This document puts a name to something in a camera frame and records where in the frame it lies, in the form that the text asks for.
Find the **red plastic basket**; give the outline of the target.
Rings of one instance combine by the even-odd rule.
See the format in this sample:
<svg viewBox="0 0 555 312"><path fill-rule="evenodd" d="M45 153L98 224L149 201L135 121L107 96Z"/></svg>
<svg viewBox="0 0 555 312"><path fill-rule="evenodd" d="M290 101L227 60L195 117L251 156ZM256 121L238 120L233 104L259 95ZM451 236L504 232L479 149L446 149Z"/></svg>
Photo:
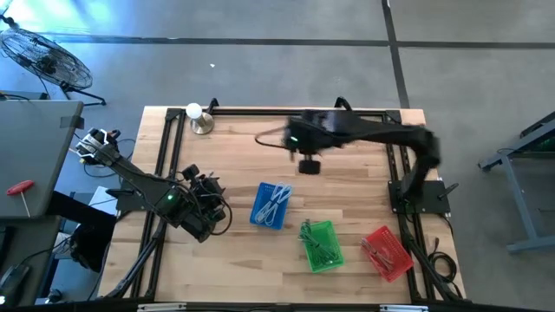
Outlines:
<svg viewBox="0 0 555 312"><path fill-rule="evenodd" d="M386 225L362 238L361 248L381 277L389 283L414 266L412 257Z"/></svg>

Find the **black aluminium table frame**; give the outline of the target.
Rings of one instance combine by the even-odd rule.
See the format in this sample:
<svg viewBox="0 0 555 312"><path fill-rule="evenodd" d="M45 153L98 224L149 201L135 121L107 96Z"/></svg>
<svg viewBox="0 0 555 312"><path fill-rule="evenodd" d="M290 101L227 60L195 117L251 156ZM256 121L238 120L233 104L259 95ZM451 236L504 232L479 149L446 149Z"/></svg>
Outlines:
<svg viewBox="0 0 555 312"><path fill-rule="evenodd" d="M288 111L227 108L213 111L208 135L186 129L178 168L195 164L225 188L233 216L222 235L198 243L168 228L154 298L158 302L407 303L413 296L438 298L439 291L416 265L392 283L364 255L361 239L386 225L408 229L423 250L435 238L454 252L448 226L434 216L406 218L392 211L389 181L401 178L415 160L406 147L358 141L321 156L318 175L303 175L297 160L279 146ZM250 223L259 185L292 186L281 230ZM312 273L300 224L331 221L344 265Z"/></svg>

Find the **white box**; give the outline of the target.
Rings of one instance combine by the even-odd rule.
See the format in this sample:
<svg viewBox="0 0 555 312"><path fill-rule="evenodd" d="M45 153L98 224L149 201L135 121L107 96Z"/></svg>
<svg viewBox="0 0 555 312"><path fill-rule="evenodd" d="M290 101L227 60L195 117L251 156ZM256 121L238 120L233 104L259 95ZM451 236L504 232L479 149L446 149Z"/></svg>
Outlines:
<svg viewBox="0 0 555 312"><path fill-rule="evenodd" d="M117 199L106 193L106 190L106 187L98 186L88 205L96 210L115 216L117 214Z"/></svg>

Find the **green plastic basket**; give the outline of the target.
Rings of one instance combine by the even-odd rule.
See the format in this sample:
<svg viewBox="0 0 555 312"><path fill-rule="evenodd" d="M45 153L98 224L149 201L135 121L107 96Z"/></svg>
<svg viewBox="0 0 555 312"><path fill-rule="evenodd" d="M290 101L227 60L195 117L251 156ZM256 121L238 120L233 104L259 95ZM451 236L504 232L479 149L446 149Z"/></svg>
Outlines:
<svg viewBox="0 0 555 312"><path fill-rule="evenodd" d="M331 221L300 225L298 239L302 242L312 273L321 273L344 265L338 236Z"/></svg>

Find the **black floor fan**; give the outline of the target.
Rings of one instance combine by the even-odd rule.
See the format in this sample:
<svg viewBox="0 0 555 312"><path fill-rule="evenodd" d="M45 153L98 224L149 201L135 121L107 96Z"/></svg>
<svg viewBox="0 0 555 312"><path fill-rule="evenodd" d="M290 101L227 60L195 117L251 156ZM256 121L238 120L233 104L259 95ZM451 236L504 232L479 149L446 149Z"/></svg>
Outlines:
<svg viewBox="0 0 555 312"><path fill-rule="evenodd" d="M93 84L90 69L57 43L35 32L20 28L11 18L0 15L8 28L0 31L0 50L20 67L59 87L64 96L78 93L96 99L85 107L106 106L106 100L86 92Z"/></svg>

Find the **white hinge bracket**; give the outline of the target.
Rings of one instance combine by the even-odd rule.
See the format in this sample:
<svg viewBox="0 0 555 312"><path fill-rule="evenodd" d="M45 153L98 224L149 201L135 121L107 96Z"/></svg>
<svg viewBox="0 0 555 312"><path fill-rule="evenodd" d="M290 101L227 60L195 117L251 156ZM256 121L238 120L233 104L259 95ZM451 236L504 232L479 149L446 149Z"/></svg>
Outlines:
<svg viewBox="0 0 555 312"><path fill-rule="evenodd" d="M429 312L428 306L383 304L379 307L380 312Z"/></svg>
<svg viewBox="0 0 555 312"><path fill-rule="evenodd" d="M136 312L178 312L186 309L187 305L183 302L156 302L140 304Z"/></svg>

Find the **blue plastic basket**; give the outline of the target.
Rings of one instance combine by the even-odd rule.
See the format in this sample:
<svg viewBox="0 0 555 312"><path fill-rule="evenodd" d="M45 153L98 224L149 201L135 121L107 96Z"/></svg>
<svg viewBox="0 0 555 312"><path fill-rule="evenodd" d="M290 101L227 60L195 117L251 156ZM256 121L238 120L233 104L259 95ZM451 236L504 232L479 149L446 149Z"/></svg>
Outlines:
<svg viewBox="0 0 555 312"><path fill-rule="evenodd" d="M276 185L262 182L251 210L250 223L281 230L284 226L284 216L289 198L292 195L292 186L284 183Z"/></svg>

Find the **black chair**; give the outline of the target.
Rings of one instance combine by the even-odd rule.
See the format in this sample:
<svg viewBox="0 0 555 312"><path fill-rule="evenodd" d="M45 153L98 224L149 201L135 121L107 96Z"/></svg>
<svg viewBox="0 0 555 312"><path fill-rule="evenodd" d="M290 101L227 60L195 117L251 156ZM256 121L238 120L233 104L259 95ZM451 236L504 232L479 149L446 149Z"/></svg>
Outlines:
<svg viewBox="0 0 555 312"><path fill-rule="evenodd" d="M106 250L109 246L116 216L99 210L98 206L108 200L85 204L61 192L53 191L47 209L48 215L56 215L78 224L69 239L69 254L82 267L93 272L102 271Z"/></svg>

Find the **white bulb lamp brass base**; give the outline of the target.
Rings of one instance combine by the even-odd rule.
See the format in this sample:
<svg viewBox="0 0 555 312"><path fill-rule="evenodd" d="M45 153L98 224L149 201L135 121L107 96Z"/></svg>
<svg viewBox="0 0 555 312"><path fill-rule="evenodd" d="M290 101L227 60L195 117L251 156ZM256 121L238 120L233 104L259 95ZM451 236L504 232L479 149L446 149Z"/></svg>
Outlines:
<svg viewBox="0 0 555 312"><path fill-rule="evenodd" d="M190 103L186 106L186 116L190 119L190 127L194 133L204 135L213 130L212 116L204 112L198 103Z"/></svg>

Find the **grey metal table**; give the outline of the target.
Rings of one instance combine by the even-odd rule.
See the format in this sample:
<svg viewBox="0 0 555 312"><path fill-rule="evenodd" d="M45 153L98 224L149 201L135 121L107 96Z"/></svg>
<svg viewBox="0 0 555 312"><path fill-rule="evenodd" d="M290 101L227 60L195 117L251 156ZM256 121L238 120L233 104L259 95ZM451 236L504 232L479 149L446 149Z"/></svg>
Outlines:
<svg viewBox="0 0 555 312"><path fill-rule="evenodd" d="M513 195L526 236L509 243L507 251L555 250L555 111L477 166L482 172L499 167Z"/></svg>

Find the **black computer mouse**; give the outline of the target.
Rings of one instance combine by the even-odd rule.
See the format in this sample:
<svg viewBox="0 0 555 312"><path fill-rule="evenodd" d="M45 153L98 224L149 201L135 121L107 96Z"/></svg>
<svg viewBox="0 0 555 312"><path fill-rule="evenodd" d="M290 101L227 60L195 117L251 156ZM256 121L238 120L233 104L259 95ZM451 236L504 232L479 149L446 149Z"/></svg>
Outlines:
<svg viewBox="0 0 555 312"><path fill-rule="evenodd" d="M8 268L0 278L0 307L14 307L20 302L29 271L30 267L24 263Z"/></svg>

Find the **dark grey side desk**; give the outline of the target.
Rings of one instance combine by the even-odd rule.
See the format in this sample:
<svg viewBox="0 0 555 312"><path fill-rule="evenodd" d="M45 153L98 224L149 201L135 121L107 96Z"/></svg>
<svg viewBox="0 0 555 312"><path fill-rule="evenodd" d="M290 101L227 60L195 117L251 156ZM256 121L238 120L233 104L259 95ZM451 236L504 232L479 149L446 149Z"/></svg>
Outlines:
<svg viewBox="0 0 555 312"><path fill-rule="evenodd" d="M24 262L29 271L20 287L18 306L34 305L48 271L51 249L60 230L61 219L47 216L33 219L0 219L0 226L11 227L11 240L4 253L0 252L0 279L12 266Z"/></svg>

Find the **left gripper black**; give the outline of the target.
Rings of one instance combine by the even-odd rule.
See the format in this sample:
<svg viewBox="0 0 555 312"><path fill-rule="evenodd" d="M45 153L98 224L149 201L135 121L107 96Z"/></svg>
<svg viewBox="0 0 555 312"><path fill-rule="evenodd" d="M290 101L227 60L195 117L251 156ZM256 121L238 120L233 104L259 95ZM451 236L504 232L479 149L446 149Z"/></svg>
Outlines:
<svg viewBox="0 0 555 312"><path fill-rule="evenodd" d="M213 197L210 203L208 197L203 198L203 195L208 195L208 191L203 185L205 176L199 174L199 168L195 164L186 167L182 174L185 180L190 183L189 193L193 198L193 210L199 220L199 235L197 239L199 242L204 242L214 229L212 217L225 217L225 201L221 197ZM208 178L207 186L210 192L218 195L222 195L225 191L225 188L219 184L218 178Z"/></svg>

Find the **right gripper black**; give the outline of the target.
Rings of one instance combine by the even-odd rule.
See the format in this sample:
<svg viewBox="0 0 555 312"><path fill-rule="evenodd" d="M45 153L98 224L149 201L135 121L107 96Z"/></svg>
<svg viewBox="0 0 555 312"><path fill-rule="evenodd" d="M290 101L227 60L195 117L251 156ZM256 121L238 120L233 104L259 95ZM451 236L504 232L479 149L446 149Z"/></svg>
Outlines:
<svg viewBox="0 0 555 312"><path fill-rule="evenodd" d="M294 159L294 153L303 156L298 161L297 167L302 174L321 172L321 162L313 159L318 152L316 138L316 129L301 118L290 117L289 123L284 125L284 146L290 151L291 159Z"/></svg>

